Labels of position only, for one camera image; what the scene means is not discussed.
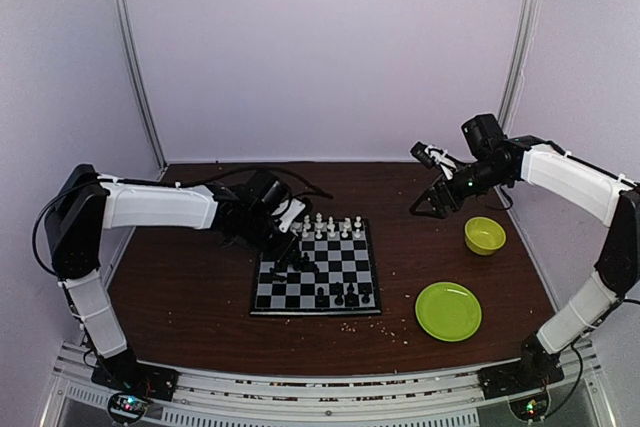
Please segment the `black king piece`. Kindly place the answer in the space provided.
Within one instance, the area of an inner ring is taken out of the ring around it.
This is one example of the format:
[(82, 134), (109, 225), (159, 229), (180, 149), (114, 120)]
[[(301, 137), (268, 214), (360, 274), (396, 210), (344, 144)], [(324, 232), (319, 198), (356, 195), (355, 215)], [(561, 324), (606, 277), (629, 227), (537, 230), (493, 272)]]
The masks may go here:
[(329, 297), (325, 294), (325, 289), (319, 287), (315, 297), (315, 306), (317, 308), (327, 308), (329, 306)]

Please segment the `black bishop piece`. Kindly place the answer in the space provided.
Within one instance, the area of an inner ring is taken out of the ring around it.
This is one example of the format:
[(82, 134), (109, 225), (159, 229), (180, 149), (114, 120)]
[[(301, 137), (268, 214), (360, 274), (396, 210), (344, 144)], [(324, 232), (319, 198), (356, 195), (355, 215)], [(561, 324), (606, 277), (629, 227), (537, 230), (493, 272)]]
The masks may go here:
[(335, 295), (334, 302), (337, 306), (342, 306), (344, 304), (344, 288), (343, 284), (340, 282), (336, 282), (333, 286), (333, 292)]

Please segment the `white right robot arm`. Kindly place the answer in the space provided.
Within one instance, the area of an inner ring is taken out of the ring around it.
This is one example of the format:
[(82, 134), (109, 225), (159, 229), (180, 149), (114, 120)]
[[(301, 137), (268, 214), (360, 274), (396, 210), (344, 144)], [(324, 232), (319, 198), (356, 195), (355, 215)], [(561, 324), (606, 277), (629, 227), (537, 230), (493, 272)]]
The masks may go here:
[(535, 221), (528, 246), (539, 265), (580, 274), (564, 305), (523, 341), (512, 377), (535, 387), (555, 368), (560, 353), (596, 330), (639, 284), (639, 184), (582, 160), (551, 140), (508, 136), (492, 114), (461, 127), (471, 160), (416, 142), (411, 156), (438, 169), (411, 206), (415, 216), (444, 219), (466, 199), (518, 183), (538, 189), (516, 219)]

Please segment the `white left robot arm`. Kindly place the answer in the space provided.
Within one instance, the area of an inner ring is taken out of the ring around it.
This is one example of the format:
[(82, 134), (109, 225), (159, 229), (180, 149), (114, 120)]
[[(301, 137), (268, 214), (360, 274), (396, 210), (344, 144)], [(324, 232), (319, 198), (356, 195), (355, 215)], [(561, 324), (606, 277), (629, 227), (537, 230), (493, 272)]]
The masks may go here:
[(247, 181), (226, 185), (222, 175), (161, 182), (127, 179), (78, 164), (38, 214), (33, 229), (45, 232), (50, 261), (36, 261), (56, 278), (99, 367), (121, 390), (137, 389), (144, 371), (108, 292), (119, 267), (113, 265), (108, 274), (100, 271), (104, 232), (123, 233), (113, 256), (117, 263), (144, 228), (188, 228), (239, 239), (288, 265), (299, 253), (291, 227), (310, 212), (312, 203), (295, 196), (273, 171), (250, 171)]

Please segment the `pile of black chess pieces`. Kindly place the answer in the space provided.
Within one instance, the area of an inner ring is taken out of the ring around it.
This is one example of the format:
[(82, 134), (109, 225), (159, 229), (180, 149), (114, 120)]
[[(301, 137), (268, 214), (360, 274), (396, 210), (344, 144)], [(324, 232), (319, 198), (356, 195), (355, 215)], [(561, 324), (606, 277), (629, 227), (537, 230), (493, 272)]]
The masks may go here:
[(277, 282), (287, 282), (289, 271), (301, 273), (319, 274), (319, 267), (313, 262), (307, 253), (293, 252), (277, 260), (269, 269), (272, 279)]

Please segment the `green bowl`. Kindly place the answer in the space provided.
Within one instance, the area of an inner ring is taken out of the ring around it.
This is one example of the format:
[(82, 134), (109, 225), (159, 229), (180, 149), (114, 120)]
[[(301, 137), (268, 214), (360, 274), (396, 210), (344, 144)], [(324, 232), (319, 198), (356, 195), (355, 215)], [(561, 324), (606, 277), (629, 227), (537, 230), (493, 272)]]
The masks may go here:
[(507, 237), (503, 227), (487, 217), (473, 217), (464, 226), (466, 247), (480, 256), (490, 256), (499, 251)]

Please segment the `black and white chessboard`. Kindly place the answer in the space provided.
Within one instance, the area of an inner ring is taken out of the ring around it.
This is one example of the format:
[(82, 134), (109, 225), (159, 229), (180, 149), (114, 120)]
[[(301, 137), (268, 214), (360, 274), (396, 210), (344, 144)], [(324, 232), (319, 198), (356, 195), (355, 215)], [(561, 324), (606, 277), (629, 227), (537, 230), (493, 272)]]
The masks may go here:
[(337, 219), (299, 238), (302, 267), (278, 268), (262, 254), (256, 261), (249, 307), (252, 316), (380, 315), (380, 296), (369, 220), (361, 216), (345, 228)]

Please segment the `green plate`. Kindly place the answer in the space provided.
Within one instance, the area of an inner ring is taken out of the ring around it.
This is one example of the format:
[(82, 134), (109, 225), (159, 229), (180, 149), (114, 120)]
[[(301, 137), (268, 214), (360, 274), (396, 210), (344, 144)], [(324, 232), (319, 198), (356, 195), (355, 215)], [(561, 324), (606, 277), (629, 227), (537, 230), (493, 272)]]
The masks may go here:
[(416, 297), (414, 311), (425, 333), (448, 343), (471, 338), (483, 320), (476, 296), (465, 286), (449, 281), (432, 283), (422, 289)]

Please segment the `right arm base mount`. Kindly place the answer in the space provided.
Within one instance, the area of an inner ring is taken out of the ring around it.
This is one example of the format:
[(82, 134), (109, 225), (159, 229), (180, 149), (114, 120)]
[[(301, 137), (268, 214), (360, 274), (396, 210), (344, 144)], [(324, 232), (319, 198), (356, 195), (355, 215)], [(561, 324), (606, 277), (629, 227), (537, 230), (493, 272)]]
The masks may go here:
[(518, 360), (478, 371), (484, 398), (508, 397), (511, 413), (529, 423), (541, 421), (550, 413), (548, 388), (563, 379), (559, 354), (549, 354), (534, 334), (522, 342)]

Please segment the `front aluminium rail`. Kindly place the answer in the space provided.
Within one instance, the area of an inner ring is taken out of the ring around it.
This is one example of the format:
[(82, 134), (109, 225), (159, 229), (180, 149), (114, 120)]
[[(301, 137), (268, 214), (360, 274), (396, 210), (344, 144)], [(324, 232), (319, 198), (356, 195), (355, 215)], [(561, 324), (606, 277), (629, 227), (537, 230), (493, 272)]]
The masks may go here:
[(561, 357), (561, 382), (488, 398), (480, 366), (364, 376), (268, 376), (180, 367), (174, 395), (140, 426), (525, 426), (527, 400), (548, 394), (545, 426), (617, 426), (590, 344)]

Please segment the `right aluminium frame post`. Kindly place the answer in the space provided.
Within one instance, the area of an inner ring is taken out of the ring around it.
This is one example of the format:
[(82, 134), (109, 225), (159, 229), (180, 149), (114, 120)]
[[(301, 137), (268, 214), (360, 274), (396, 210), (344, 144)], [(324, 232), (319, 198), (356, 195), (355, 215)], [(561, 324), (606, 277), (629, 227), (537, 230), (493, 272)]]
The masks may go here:
[(513, 125), (521, 89), (527, 56), (533, 44), (540, 0), (522, 0), (511, 60), (503, 89), (498, 123), (505, 132)]

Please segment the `aluminium frame post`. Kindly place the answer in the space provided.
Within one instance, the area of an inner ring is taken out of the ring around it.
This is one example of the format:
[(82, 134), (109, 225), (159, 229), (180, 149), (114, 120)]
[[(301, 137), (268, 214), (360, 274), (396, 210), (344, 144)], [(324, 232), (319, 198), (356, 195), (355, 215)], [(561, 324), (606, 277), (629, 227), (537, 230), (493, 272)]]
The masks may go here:
[(498, 123), (505, 132), (513, 125), (521, 89), (527, 56), (533, 44), (540, 0), (522, 0), (511, 60), (503, 89)]
[(135, 105), (140, 114), (143, 130), (151, 148), (154, 162), (158, 169), (162, 171), (168, 166), (168, 163), (161, 145), (158, 129), (151, 112), (148, 95), (144, 85), (128, 2), (127, 0), (114, 0), (114, 4), (124, 48), (126, 68), (134, 94)]

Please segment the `left aluminium frame post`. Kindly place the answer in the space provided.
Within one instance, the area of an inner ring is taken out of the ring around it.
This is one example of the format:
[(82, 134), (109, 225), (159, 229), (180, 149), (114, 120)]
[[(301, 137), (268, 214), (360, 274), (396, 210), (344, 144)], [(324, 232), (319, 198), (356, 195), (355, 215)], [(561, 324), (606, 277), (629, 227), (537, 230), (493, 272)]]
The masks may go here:
[(114, 4), (124, 48), (126, 68), (134, 94), (135, 105), (140, 114), (143, 130), (151, 148), (154, 162), (158, 169), (162, 171), (168, 166), (168, 163), (161, 145), (158, 129), (151, 112), (148, 95), (144, 85), (128, 2), (127, 0), (114, 0)]

